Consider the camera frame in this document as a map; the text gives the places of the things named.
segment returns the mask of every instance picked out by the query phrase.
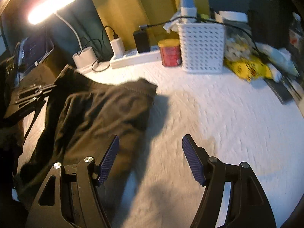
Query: black strap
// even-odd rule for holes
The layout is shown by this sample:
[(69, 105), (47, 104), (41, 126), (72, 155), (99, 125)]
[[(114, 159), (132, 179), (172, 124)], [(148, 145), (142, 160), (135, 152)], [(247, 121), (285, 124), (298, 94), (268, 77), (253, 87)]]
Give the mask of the black strap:
[(34, 114), (34, 117), (33, 117), (33, 120), (31, 122), (31, 125), (29, 126), (27, 132), (25, 133), (25, 136), (24, 136), (24, 141), (26, 140), (26, 138), (28, 137), (29, 135), (29, 132), (31, 131), (37, 117), (39, 116), (41, 110), (42, 110), (42, 107), (44, 106), (44, 104), (46, 103), (46, 100), (42, 100), (41, 102), (38, 103), (38, 105), (36, 106), (36, 110), (35, 110), (35, 114)]

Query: blue gripper pad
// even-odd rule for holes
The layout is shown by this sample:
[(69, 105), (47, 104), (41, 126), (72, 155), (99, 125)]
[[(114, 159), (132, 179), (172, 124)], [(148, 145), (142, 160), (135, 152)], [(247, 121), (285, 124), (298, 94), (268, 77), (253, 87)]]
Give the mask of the blue gripper pad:
[(197, 145), (192, 145), (186, 136), (183, 137), (183, 151), (194, 176), (194, 179), (195, 181), (199, 182), (200, 185), (203, 185), (206, 181), (203, 171), (204, 167), (193, 148), (194, 146), (197, 147)]
[(100, 177), (98, 178), (99, 184), (102, 184), (107, 180), (110, 170), (113, 166), (114, 160), (116, 158), (116, 155), (118, 153), (118, 150), (119, 150), (119, 138), (118, 136), (116, 136), (99, 168), (100, 169), (99, 172)]

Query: lamp light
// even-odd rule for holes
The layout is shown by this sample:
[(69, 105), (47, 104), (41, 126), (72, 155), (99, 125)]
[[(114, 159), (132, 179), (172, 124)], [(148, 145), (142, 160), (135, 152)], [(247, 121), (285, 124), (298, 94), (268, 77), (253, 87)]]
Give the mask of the lamp light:
[(71, 28), (71, 30), (75, 33), (75, 36), (77, 37), (80, 50), (82, 50), (81, 42), (79, 39), (79, 36), (75, 29), (65, 20), (63, 19), (57, 11), (66, 5), (74, 2), (75, 0), (46, 0), (43, 3), (39, 4), (33, 10), (30, 12), (28, 16), (28, 20), (30, 23), (36, 25), (45, 19), (47, 19), (50, 15), (55, 14), (59, 19), (61, 19), (65, 24)]

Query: white plastic basket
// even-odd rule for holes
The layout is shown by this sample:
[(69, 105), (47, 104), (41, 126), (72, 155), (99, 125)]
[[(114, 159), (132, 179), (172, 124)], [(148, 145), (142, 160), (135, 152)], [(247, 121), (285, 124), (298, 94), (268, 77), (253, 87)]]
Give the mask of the white plastic basket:
[(177, 24), (182, 69), (191, 73), (221, 73), (225, 27), (215, 23)]

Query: charging cable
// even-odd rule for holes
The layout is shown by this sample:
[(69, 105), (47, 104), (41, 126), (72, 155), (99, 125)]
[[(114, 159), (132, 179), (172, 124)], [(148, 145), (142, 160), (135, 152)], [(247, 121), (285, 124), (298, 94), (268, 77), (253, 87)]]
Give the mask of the charging cable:
[(183, 18), (186, 18), (186, 19), (196, 19), (197, 21), (201, 21), (201, 22), (210, 22), (210, 23), (215, 23), (215, 24), (221, 24), (221, 25), (225, 25), (225, 26), (228, 26), (228, 27), (232, 27), (232, 28), (241, 30), (243, 33), (245, 33), (245, 34), (251, 39), (251, 41), (252, 41), (253, 44), (254, 44), (255, 50), (257, 51), (259, 57), (262, 59), (262, 54), (261, 54), (261, 52), (259, 51), (259, 49), (257, 48), (257, 45), (256, 45), (256, 43), (255, 43), (255, 40), (254, 40), (253, 37), (250, 35), (250, 33), (248, 33), (246, 30), (244, 30), (244, 29), (242, 29), (242, 28), (240, 28), (240, 27), (233, 26), (233, 25), (230, 25), (230, 24), (227, 24), (227, 23), (221, 23), (221, 22), (217, 22), (217, 21), (214, 21), (214, 20), (203, 19), (203, 18), (200, 18), (200, 17), (179, 16), (179, 17), (176, 17), (175, 19), (172, 19), (172, 20), (169, 20), (169, 21), (166, 21), (166, 22), (162, 22), (162, 23), (158, 23), (158, 24), (152, 24), (152, 25), (145, 24), (145, 25), (139, 26), (139, 28), (140, 28), (140, 30), (145, 30), (145, 29), (150, 28), (150, 27), (161, 26), (161, 25), (167, 24), (167, 23), (169, 23), (169, 22), (173, 22), (173, 21), (175, 21), (175, 20), (183, 19)]
[(103, 33), (105, 32), (105, 29), (106, 28), (110, 28), (112, 31), (113, 31), (113, 38), (114, 39), (118, 39), (118, 34), (114, 31), (114, 29), (112, 28), (112, 27), (110, 27), (110, 26), (105, 26), (103, 29), (102, 29), (102, 31), (101, 31), (101, 40), (102, 40), (102, 42), (103, 42), (103, 44), (105, 45), (105, 42), (104, 42), (104, 40), (103, 40)]
[(102, 43), (101, 43), (101, 41), (100, 41), (99, 39), (87, 40), (87, 43), (84, 45), (83, 49), (82, 49), (80, 52), (77, 52), (77, 55), (81, 55), (82, 51), (86, 48), (86, 46), (87, 46), (89, 43), (93, 42), (94, 40), (97, 40), (97, 41), (99, 42), (101, 51), (99, 52), (99, 53), (100, 53), (100, 56), (96, 59), (95, 62), (92, 63), (91, 69), (93, 70), (93, 72), (100, 73), (100, 72), (105, 71), (106, 69), (108, 69), (108, 68), (110, 67), (110, 65), (106, 66), (106, 67), (105, 67), (104, 69), (102, 69), (102, 70), (95, 70), (95, 69), (93, 68), (95, 64), (97, 64), (97, 67), (98, 67), (99, 61), (100, 61), (100, 60), (103, 60)]

